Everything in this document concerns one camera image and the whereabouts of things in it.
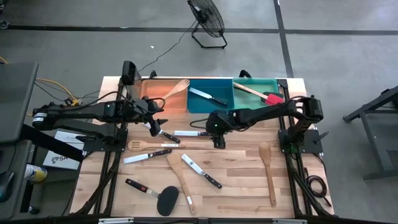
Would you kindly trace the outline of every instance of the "gray floor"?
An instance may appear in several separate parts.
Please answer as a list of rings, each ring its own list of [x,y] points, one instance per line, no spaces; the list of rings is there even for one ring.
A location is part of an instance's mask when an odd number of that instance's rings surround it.
[[[272,0],[215,0],[227,28],[276,29]],[[397,1],[280,0],[286,29],[397,30]],[[185,0],[13,0],[4,18],[18,24],[177,27],[194,21]],[[82,96],[98,90],[102,77],[118,76],[123,60],[143,67],[178,41],[179,32],[46,32],[2,30],[0,56],[10,63],[40,63],[40,78],[51,78]],[[206,34],[206,43],[217,43]],[[159,75],[286,77],[278,34],[227,33],[225,50],[199,48],[189,35],[143,71]],[[398,180],[365,183],[377,171],[362,124],[341,119],[398,84],[398,39],[383,35],[287,35],[295,77],[321,99],[328,183],[334,209],[345,218],[397,222]],[[52,91],[55,96],[64,97]],[[35,88],[30,109],[52,101]],[[40,216],[64,209],[73,182],[52,184],[38,200]]]

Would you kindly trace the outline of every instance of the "blue bin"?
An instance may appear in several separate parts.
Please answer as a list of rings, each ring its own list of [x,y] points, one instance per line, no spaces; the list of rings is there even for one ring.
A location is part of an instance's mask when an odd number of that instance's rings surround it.
[[[273,93],[279,92],[275,78],[234,78],[233,82],[244,85],[252,90],[256,90],[259,93],[264,93],[265,91]],[[235,109],[258,109],[268,106],[261,101],[259,96],[247,93],[237,88],[234,89],[234,100]]]
[[[234,108],[234,93],[232,79],[191,79],[189,88],[195,88],[227,102],[228,106],[220,105],[188,91],[188,110],[190,113],[211,113],[214,110]]]

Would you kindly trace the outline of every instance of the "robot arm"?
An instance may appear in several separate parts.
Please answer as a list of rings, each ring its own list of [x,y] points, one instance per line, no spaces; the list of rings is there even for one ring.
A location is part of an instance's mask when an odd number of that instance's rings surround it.
[[[310,125],[323,119],[322,106],[320,101],[313,96],[300,96],[278,105],[256,110],[216,110],[208,117],[206,131],[211,135],[214,147],[224,149],[224,134],[234,130],[245,131],[258,121],[281,116],[293,116],[298,119],[297,124],[289,128],[289,138],[291,138],[289,141],[292,144],[300,144],[303,141],[304,132]]]

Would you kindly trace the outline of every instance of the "wooden table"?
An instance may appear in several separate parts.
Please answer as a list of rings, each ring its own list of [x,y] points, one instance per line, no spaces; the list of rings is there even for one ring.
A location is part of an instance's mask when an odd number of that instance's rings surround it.
[[[288,78],[287,81],[290,97],[307,95],[303,79]],[[104,77],[99,95],[116,91],[118,82],[119,77]],[[114,95],[110,95],[104,101],[114,100],[114,97]],[[162,125],[162,129],[168,133],[173,133],[174,130],[203,131],[191,128],[189,122],[207,118],[207,116],[208,114],[158,113],[155,115],[155,118],[169,119],[167,123]],[[167,142],[166,140],[168,140],[163,136],[151,137],[148,129],[142,124],[129,124],[128,129],[129,140],[140,139],[147,142]],[[277,138],[277,131],[279,129],[279,120],[271,119],[258,122],[249,130],[242,133],[228,133],[225,136],[226,149],[213,148],[213,143],[208,137],[180,137],[181,141],[187,144],[188,147],[185,149],[174,149],[174,152],[180,155],[186,153],[205,172],[223,185],[222,189],[217,189],[182,161],[183,174],[198,210],[195,216],[191,215],[189,211],[180,182],[169,167],[166,157],[154,157],[145,161],[124,165],[123,159],[126,157],[154,152],[154,150],[139,152],[127,150],[122,154],[119,166],[112,216],[160,217],[156,209],[157,199],[125,184],[125,180],[129,178],[157,192],[161,192],[169,185],[178,187],[181,193],[170,215],[171,217],[294,217],[285,156],[280,152]],[[259,156],[258,147],[263,141],[267,141],[272,149],[271,170],[277,199],[276,207],[272,207],[270,204],[265,167]],[[97,187],[103,157],[103,152],[94,152],[83,161],[73,197],[71,212],[75,212],[81,208]],[[318,158],[311,154],[303,154],[302,157],[303,164],[308,169],[309,174],[322,177],[327,184],[325,170]],[[300,208],[304,211],[302,192],[298,186],[297,189]],[[108,189],[105,189],[101,208],[105,207],[107,194]],[[334,213],[333,208],[328,207],[323,199],[319,199],[319,202],[328,212]]]

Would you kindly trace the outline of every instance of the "slotted wooden spatula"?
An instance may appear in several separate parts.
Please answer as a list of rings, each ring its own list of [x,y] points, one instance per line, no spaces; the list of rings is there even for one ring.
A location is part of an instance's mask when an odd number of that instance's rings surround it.
[[[276,205],[276,197],[275,197],[275,189],[274,182],[272,181],[271,174],[271,147],[266,142],[260,143],[259,146],[260,156],[264,165],[266,166],[267,172],[267,181],[268,181],[268,189],[269,189],[269,199],[271,200],[271,205]]]
[[[147,148],[185,148],[185,144],[174,144],[174,143],[148,143],[141,140],[131,140],[127,144],[128,148],[132,151],[141,151]]]
[[[171,153],[167,156],[167,160],[170,164],[170,167],[174,170],[178,179],[180,179],[182,190],[184,191],[185,197],[187,198],[189,209],[191,214],[194,215],[197,213],[197,208],[192,201],[191,191],[189,191],[188,185],[185,181],[184,175],[182,173],[182,163],[180,155],[177,153]]]
[[[166,99],[166,98],[168,98],[168,97],[171,96],[171,95],[174,95],[174,94],[176,94],[176,93],[181,92],[182,90],[188,88],[188,86],[189,86],[189,80],[188,80],[188,79],[183,79],[183,80],[181,80],[180,82],[178,82],[178,83],[174,86],[174,88],[173,88],[168,94],[166,94],[166,95],[163,96],[163,99]]]

